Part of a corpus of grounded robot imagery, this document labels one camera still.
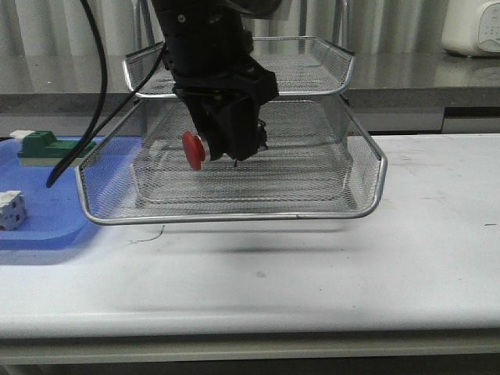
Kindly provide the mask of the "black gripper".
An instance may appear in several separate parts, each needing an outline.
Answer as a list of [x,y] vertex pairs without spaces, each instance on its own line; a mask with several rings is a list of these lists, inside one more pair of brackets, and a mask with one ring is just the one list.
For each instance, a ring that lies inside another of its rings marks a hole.
[[277,78],[253,58],[209,73],[172,68],[173,92],[187,106],[212,161],[224,154],[243,161],[263,146],[259,108],[278,96]]

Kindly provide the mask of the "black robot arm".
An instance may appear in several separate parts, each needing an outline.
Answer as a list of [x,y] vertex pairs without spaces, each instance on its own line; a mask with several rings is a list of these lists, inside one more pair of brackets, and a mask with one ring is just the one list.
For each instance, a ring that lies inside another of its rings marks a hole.
[[193,170],[228,155],[243,161],[266,147],[262,105],[279,91],[274,72],[252,56],[242,19],[266,18],[278,1],[154,1],[165,38],[162,54],[173,93],[187,106],[197,132],[182,143]]

